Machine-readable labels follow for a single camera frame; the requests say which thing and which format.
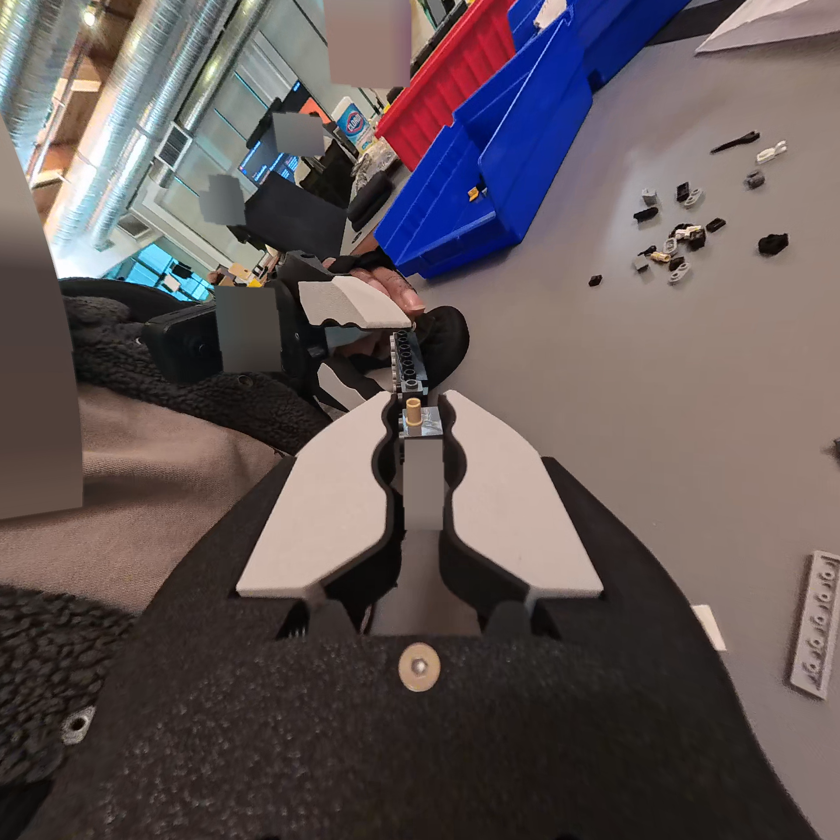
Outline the white printed paper bag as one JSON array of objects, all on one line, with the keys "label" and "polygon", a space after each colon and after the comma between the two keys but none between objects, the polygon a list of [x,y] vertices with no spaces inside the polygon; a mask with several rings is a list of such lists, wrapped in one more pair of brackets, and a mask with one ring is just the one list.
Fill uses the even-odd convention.
[{"label": "white printed paper bag", "polygon": [[696,48],[696,54],[830,35],[838,31],[838,1],[748,1]]}]

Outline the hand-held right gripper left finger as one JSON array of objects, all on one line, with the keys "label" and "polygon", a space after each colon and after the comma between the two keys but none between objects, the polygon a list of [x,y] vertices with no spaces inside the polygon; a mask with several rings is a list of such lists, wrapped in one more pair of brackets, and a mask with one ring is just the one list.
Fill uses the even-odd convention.
[{"label": "hand-held right gripper left finger", "polygon": [[403,501],[396,475],[396,397],[380,392],[292,460],[236,583],[243,599],[280,599],[318,613],[342,607],[358,635],[396,587]]}]

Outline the black panel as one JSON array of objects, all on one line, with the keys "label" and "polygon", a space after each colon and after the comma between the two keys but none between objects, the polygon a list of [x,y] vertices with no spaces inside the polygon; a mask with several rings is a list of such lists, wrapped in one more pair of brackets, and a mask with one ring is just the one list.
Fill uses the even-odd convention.
[{"label": "black panel", "polygon": [[276,172],[245,202],[245,228],[281,252],[300,250],[320,259],[339,257],[345,211],[310,194]]}]

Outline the person's taupe sweatshirt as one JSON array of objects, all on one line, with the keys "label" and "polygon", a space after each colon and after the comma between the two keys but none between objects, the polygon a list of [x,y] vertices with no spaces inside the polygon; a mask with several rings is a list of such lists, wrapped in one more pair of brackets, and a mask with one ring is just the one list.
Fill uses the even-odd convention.
[{"label": "person's taupe sweatshirt", "polygon": [[78,386],[83,505],[1,526],[1,582],[141,613],[280,461],[232,429]]}]

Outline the red storage bin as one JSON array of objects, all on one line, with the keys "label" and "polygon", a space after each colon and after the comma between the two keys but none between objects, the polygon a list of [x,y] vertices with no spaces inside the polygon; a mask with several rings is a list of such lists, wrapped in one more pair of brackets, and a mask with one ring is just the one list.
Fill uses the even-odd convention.
[{"label": "red storage bin", "polygon": [[515,53],[508,11],[512,1],[471,3],[410,84],[381,116],[378,138],[409,171],[453,122],[455,110]]}]

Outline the person's left hand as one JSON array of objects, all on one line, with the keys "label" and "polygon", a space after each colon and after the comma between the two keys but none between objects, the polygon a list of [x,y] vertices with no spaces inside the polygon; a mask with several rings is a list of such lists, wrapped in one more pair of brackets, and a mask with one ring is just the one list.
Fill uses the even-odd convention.
[{"label": "person's left hand", "polygon": [[430,389],[443,384],[465,359],[469,329],[461,311],[449,306],[426,309],[414,288],[398,272],[385,267],[350,270],[352,277],[387,297],[412,320]]}]

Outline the grey desk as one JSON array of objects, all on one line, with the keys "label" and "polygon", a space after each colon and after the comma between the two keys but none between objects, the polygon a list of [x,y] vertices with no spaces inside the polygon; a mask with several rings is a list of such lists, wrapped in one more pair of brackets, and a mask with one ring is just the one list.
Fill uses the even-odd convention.
[{"label": "grey desk", "polygon": [[[838,838],[838,666],[827,700],[786,682],[806,562],[839,543],[838,35],[697,56],[699,41],[645,48],[595,94],[520,246],[412,282],[469,325],[446,386],[556,458],[711,607],[764,751]],[[677,203],[682,182],[697,205]],[[637,224],[645,188],[659,214]],[[681,282],[649,257],[634,271],[715,217],[705,247],[679,241]]]}]

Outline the white wipes canister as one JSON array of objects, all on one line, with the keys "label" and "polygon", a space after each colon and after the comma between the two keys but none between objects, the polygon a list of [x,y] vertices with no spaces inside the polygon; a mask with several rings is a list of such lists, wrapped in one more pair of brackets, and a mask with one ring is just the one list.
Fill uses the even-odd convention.
[{"label": "white wipes canister", "polygon": [[375,132],[361,109],[350,97],[343,97],[332,111],[332,120],[359,154],[376,141]]}]

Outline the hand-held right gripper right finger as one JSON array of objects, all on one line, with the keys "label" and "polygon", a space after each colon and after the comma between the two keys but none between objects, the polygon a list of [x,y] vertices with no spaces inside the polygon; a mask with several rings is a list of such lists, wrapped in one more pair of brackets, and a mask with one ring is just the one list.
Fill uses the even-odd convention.
[{"label": "hand-held right gripper right finger", "polygon": [[457,391],[438,398],[446,491],[438,568],[481,631],[501,608],[530,624],[540,602],[604,593],[550,471],[530,442]]}]

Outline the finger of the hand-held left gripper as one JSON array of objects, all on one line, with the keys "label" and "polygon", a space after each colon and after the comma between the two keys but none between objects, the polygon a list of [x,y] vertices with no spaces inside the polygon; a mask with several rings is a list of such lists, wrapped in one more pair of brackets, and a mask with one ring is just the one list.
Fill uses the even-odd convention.
[{"label": "finger of the hand-held left gripper", "polygon": [[320,363],[315,373],[315,398],[320,404],[349,413],[370,400],[393,406],[393,392],[363,373],[354,363]]},{"label": "finger of the hand-held left gripper", "polygon": [[382,330],[410,329],[412,322],[387,294],[355,276],[300,281],[300,303],[308,323],[323,328],[329,350]]}]

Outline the silver ventilation duct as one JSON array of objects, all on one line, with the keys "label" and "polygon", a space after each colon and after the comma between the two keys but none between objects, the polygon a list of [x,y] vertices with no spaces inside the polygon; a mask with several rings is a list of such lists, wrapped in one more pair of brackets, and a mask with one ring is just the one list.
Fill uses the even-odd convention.
[{"label": "silver ventilation duct", "polygon": [[1,110],[25,171],[76,44],[86,5],[84,1],[1,2]]},{"label": "silver ventilation duct", "polygon": [[109,242],[172,123],[197,125],[267,5],[140,3],[45,224],[55,260]]}]

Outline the computer monitor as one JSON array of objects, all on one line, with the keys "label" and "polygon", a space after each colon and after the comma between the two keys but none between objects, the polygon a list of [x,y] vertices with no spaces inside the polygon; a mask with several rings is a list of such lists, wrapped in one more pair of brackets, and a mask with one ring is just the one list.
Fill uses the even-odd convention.
[{"label": "computer monitor", "polygon": [[290,182],[295,181],[299,158],[277,150],[273,135],[267,135],[248,150],[238,171],[250,182],[260,186],[269,173],[275,172]]}]

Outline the black toy brick car chassis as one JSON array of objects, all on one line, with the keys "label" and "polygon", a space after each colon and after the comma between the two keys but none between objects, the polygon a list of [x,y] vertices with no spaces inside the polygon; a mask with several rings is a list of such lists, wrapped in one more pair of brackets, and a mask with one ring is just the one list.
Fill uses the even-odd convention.
[{"label": "black toy brick car chassis", "polygon": [[414,331],[396,330],[390,338],[393,391],[401,408],[401,438],[442,438],[443,421],[428,402],[427,371]]}]

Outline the long grey brick plate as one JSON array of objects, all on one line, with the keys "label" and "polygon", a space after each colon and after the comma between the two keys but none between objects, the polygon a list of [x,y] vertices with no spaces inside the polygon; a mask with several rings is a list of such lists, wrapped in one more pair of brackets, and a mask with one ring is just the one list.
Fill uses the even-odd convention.
[{"label": "long grey brick plate", "polygon": [[839,556],[812,553],[801,597],[789,670],[789,684],[827,700],[839,628]]}]

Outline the small white brick tile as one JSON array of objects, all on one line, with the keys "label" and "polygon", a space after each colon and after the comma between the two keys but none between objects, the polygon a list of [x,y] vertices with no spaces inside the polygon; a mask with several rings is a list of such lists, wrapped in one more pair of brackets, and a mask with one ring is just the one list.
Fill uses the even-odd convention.
[{"label": "small white brick tile", "polygon": [[698,604],[692,605],[691,609],[702,626],[713,649],[719,653],[726,652],[728,649],[711,607],[707,604]]}]

